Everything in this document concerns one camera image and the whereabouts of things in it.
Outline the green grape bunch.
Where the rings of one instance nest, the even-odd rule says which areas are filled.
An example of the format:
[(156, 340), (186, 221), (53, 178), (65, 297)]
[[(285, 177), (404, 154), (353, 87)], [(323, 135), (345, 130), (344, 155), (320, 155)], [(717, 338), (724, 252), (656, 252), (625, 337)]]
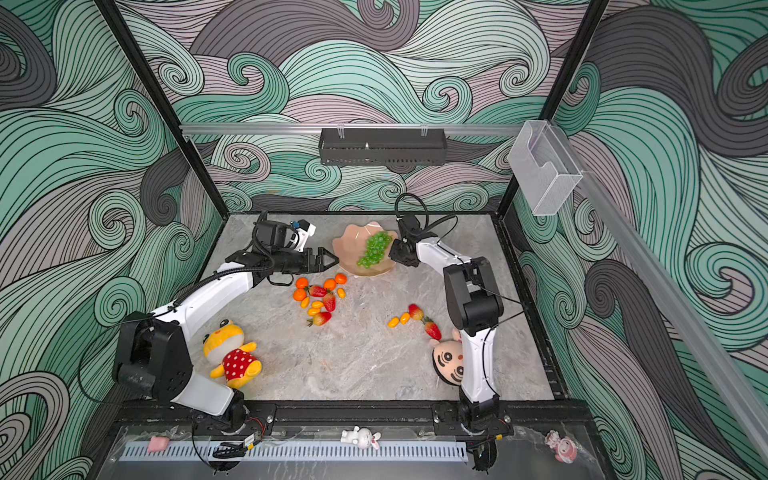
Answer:
[(385, 257), (389, 245), (392, 243), (392, 237), (386, 231), (379, 231), (370, 236), (365, 243), (365, 250), (358, 259), (357, 265), (365, 269), (371, 269), (378, 265)]

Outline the pink fruit bowl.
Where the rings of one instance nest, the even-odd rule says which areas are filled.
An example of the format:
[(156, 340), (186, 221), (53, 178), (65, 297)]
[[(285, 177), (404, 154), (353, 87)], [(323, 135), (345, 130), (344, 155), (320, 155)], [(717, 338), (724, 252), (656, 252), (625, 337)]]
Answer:
[(392, 243), (387, 248), (384, 259), (378, 265), (371, 269), (357, 265), (358, 259), (365, 250), (366, 240), (379, 231), (386, 231), (392, 237), (392, 242), (398, 238), (395, 231), (385, 230), (378, 222), (370, 222), (363, 226), (348, 225), (343, 234), (332, 241), (333, 252), (339, 258), (341, 268), (358, 277), (372, 277), (391, 271), (395, 266), (395, 262), (389, 258)]

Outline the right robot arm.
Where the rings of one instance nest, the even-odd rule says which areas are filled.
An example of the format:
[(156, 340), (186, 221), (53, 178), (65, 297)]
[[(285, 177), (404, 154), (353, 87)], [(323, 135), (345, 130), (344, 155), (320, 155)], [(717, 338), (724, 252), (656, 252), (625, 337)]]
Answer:
[(432, 229), (456, 216), (434, 222), (424, 201), (400, 194), (394, 204), (399, 238), (389, 258), (408, 267), (426, 265), (442, 275), (447, 313), (453, 325), (448, 340), (433, 338), (432, 365), (438, 377), (459, 389), (458, 418), (468, 431), (486, 430), (499, 418), (500, 394), (493, 377), (493, 345), (505, 319), (491, 263), (471, 258), (445, 245)]

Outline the strawberry upper left cluster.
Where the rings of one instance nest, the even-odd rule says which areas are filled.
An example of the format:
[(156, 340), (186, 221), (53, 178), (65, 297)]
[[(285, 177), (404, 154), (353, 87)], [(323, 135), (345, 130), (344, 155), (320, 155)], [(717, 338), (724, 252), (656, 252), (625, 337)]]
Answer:
[(328, 291), (324, 287), (318, 286), (318, 285), (308, 286), (306, 288), (306, 292), (308, 296), (313, 298), (322, 298), (328, 293)]

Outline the strawberry cluster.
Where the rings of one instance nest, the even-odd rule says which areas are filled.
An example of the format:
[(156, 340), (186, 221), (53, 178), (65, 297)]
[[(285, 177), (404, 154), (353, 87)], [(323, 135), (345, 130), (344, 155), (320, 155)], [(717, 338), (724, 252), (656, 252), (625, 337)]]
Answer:
[(308, 296), (313, 298), (322, 298), (328, 293), (328, 291), (324, 287), (318, 286), (318, 285), (308, 286), (306, 288), (306, 292)]
[(322, 298), (323, 306), (327, 312), (334, 312), (336, 309), (336, 297), (333, 292), (328, 292)]
[(310, 319), (307, 320), (308, 326), (322, 326), (328, 323), (332, 318), (332, 314), (330, 312), (322, 311), (315, 315), (313, 315)]

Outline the strawberry middle left cluster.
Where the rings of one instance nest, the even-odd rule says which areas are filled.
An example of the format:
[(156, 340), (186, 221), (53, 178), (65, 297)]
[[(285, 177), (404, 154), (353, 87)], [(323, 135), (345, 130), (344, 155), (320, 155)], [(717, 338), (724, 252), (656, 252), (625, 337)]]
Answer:
[(334, 312), (336, 309), (336, 297), (333, 292), (328, 292), (322, 298), (323, 306), (327, 312)]

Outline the strawberry bottom left cluster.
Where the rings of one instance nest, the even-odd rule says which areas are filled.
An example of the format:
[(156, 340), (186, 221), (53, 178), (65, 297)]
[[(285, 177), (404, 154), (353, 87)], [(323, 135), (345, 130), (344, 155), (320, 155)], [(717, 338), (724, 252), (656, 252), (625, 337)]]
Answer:
[(332, 314), (330, 312), (322, 311), (315, 315), (313, 315), (310, 319), (307, 320), (308, 326), (322, 326), (328, 323), (332, 318)]

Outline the pig-face plush doll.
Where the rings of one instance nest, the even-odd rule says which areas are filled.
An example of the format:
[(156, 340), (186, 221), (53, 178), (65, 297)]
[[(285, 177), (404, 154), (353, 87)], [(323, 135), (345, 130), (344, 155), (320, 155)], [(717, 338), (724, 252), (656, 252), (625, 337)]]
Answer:
[(430, 341), (433, 368), (444, 383), (460, 386), (464, 375), (463, 347), (460, 331), (453, 329), (447, 340)]

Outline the yellow plush toy red dress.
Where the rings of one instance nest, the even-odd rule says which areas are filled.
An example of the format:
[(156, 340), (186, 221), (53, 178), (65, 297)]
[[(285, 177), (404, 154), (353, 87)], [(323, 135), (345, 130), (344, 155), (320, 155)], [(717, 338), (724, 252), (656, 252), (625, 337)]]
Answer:
[(241, 390), (263, 370), (262, 362), (254, 355), (256, 349), (256, 343), (245, 341), (240, 326), (228, 319), (222, 320), (203, 342), (204, 357), (213, 366), (209, 376)]

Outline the white bunny figurine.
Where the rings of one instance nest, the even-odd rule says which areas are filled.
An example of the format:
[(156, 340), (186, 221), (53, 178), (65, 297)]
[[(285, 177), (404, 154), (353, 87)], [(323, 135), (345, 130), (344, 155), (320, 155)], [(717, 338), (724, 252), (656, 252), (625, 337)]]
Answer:
[(379, 450), (380, 438), (381, 434), (379, 432), (372, 432), (368, 428), (355, 426), (352, 430), (343, 430), (340, 441), (344, 444), (353, 445), (361, 450), (368, 450), (370, 448)]

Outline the small pink eraser toy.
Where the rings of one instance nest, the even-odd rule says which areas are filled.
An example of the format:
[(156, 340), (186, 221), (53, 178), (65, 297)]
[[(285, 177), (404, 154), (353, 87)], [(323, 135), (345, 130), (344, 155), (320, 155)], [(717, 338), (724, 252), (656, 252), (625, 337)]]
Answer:
[(161, 453), (168, 449), (170, 439), (163, 436), (153, 436), (147, 444), (147, 452), (150, 454)]

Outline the pink pig figurine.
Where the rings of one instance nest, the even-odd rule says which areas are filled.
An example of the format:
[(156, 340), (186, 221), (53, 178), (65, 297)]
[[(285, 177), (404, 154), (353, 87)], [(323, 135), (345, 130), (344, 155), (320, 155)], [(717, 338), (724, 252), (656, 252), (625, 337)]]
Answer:
[(545, 443), (558, 462), (572, 464), (578, 457), (579, 448), (576, 443), (568, 436), (561, 437), (556, 430), (548, 432)]

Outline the black wall tray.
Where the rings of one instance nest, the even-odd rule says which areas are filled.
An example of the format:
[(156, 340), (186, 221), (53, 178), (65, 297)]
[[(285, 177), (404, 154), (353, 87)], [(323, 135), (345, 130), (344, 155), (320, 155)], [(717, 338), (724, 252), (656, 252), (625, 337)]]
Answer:
[(385, 166), (405, 169), (444, 164), (448, 143), (442, 130), (336, 130), (320, 134), (321, 162), (329, 166)]

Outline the aluminium rail back wall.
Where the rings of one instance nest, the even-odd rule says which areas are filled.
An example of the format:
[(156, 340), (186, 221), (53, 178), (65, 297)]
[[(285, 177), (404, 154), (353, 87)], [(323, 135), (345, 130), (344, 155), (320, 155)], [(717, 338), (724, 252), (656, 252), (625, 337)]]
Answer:
[(394, 124), (394, 123), (182, 123), (179, 126), (185, 136), (196, 135), (320, 135), (323, 130), (336, 130), (343, 136), (348, 130), (412, 130), (426, 134), (442, 130), (447, 136), (502, 137), (517, 135), (522, 124)]

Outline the clear plastic wall bin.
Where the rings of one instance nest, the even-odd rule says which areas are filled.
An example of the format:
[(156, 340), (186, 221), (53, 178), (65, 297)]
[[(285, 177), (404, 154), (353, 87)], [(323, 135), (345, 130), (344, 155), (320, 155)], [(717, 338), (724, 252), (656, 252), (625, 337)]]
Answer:
[(534, 216), (554, 216), (583, 178), (565, 132), (546, 120), (526, 121), (508, 163)]

